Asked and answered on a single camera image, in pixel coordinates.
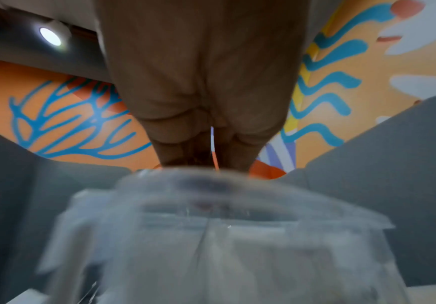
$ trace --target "spotlight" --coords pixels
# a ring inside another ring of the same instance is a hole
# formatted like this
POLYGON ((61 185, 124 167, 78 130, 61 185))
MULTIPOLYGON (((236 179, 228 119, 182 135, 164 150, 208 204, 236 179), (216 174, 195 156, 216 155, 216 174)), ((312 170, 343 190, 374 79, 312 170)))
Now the spotlight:
POLYGON ((71 37, 69 28, 58 20, 53 20, 39 28, 40 35, 50 44, 60 47, 71 37))

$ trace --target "painted wall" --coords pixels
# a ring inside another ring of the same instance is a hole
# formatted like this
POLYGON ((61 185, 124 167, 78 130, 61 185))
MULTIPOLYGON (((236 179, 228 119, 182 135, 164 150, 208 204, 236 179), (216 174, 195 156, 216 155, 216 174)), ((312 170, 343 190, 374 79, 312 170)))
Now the painted wall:
MULTIPOLYGON (((436 95, 436 0, 348 0, 304 56, 283 130, 253 167, 278 177, 436 95)), ((0 134, 61 161, 155 168, 113 85, 0 62, 0 134)))

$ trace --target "white ceiling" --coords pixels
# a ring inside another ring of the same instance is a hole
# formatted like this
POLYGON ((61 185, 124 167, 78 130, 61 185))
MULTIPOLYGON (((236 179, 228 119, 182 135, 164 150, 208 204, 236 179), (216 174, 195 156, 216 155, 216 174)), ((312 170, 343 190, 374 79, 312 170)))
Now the white ceiling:
POLYGON ((0 0, 0 4, 95 30, 92 0, 0 0))

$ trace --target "blue wavy line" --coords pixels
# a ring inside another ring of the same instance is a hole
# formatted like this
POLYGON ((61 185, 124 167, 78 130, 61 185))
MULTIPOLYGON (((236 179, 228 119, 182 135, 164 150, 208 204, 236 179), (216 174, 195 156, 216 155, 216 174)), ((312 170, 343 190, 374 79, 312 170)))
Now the blue wavy line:
POLYGON ((285 143, 290 143, 290 142, 295 142, 300 137, 311 132, 318 132, 330 146, 338 147, 344 143, 344 140, 331 133, 329 128, 323 124, 307 125, 306 127, 297 131, 293 135, 286 135, 284 129, 281 129, 281 138, 285 143))
POLYGON ((335 93, 326 93, 321 95, 320 97, 316 98, 305 110, 301 112, 296 109, 294 101, 291 100, 289 110, 294 118, 301 119, 311 113, 311 111, 313 111, 318 105, 322 104, 323 102, 329 102, 334 107, 336 112, 338 112, 342 116, 348 116, 349 114, 351 114, 351 108, 346 104, 346 102, 344 102, 344 100, 341 99, 341 97, 339 97, 335 93))
POLYGON ((327 86, 328 84, 331 83, 339 83, 341 86, 343 86, 346 89, 353 89, 361 84, 361 80, 354 78, 353 76, 346 74, 344 72, 332 72, 331 74, 324 77, 324 79, 321 80, 317 85, 313 87, 308 87, 304 83, 303 77, 301 75, 298 76, 299 90, 305 96, 313 95, 314 93, 322 89, 324 86, 327 86))
POLYGON ((335 44, 341 39, 347 32, 349 32, 355 26, 368 21, 386 22, 394 18, 391 12, 391 4, 378 4, 369 9, 362 11, 354 16, 348 23, 346 23, 336 34, 326 37, 323 33, 319 33, 314 42, 320 49, 325 49, 335 44))
POLYGON ((308 71, 315 71, 336 61, 364 53, 367 49, 368 44, 366 42, 361 39, 354 39, 341 44, 319 61, 313 61, 309 54, 305 54, 303 63, 308 71))

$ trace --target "blue branch pattern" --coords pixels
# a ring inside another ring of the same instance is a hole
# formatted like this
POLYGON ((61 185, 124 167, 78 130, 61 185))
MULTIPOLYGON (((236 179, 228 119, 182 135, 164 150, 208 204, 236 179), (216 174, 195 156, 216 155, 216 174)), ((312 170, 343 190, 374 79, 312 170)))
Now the blue branch pattern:
POLYGON ((14 135, 16 136, 17 143, 22 146, 23 148, 30 149, 32 145, 42 136, 46 135, 47 133, 56 130, 58 128, 61 128, 63 126, 66 126, 79 118, 81 118, 81 115, 75 115, 65 121, 59 122, 55 125, 49 126, 45 128, 45 125, 54 117, 57 115, 64 113, 68 110, 74 109, 76 107, 82 106, 82 105, 90 105, 92 108, 93 114, 86 118, 84 121, 79 123, 77 126, 66 132, 61 137, 57 138, 53 142, 49 143, 47 146, 41 148, 36 152, 37 155, 40 155, 42 157, 46 158, 54 158, 58 156, 63 155, 88 155, 92 157, 96 157, 99 159, 119 159, 122 157, 127 157, 130 155, 133 155, 135 153, 138 153, 140 151, 143 151, 144 149, 151 146, 151 143, 144 144, 136 149, 114 154, 114 155, 108 155, 108 154, 102 154, 105 151, 108 151, 112 148, 118 147, 127 141, 129 141, 131 138, 133 138, 136 135, 136 132, 131 132, 130 134, 126 135, 125 137, 121 139, 115 139, 117 133, 123 129, 126 125, 128 125, 131 122, 131 119, 128 119, 121 123, 117 128, 115 128, 105 139, 104 143, 97 148, 84 148, 84 146, 91 141, 93 141, 102 131, 104 123, 117 119, 119 117, 122 117, 129 113, 128 110, 123 111, 121 113, 117 113, 108 117, 104 117, 103 113, 113 104, 116 104, 118 102, 121 102, 121 98, 118 95, 118 92, 114 85, 108 86, 104 85, 101 89, 100 86, 102 85, 102 82, 97 82, 96 85, 93 87, 91 91, 91 95, 88 99, 74 103, 72 105, 68 105, 66 107, 60 108, 54 112, 51 112, 47 114, 48 109, 50 106, 58 101, 59 99, 68 96, 69 94, 74 93, 75 91, 78 91, 82 88, 84 88, 86 85, 88 85, 91 80, 86 79, 81 84, 76 86, 75 88, 69 89, 62 93, 63 89, 66 88, 66 86, 73 81, 76 80, 76 77, 70 78, 69 80, 65 81, 64 83, 60 84, 51 94, 48 96, 48 98, 43 103, 43 106, 41 107, 38 115, 36 118, 32 119, 25 115, 23 113, 24 106, 28 103, 28 101, 40 90, 43 88, 49 86, 52 81, 46 81, 40 86, 38 86, 36 89, 32 90, 29 94, 27 94, 20 102, 16 101, 15 97, 9 98, 9 108, 12 113, 12 120, 11 120, 11 128, 13 130, 14 135), (103 96, 107 90, 110 90, 110 99, 109 101, 103 105, 102 107, 98 106, 97 100, 101 96, 103 96), (23 136, 23 133, 19 127, 19 121, 26 122, 29 127, 31 128, 31 134, 30 136, 25 139, 23 136), (80 133, 86 130, 92 130, 91 134, 89 134, 86 138, 81 140, 79 143, 61 149, 59 151, 50 152, 53 148, 58 146, 60 143, 64 142, 66 139, 80 133))

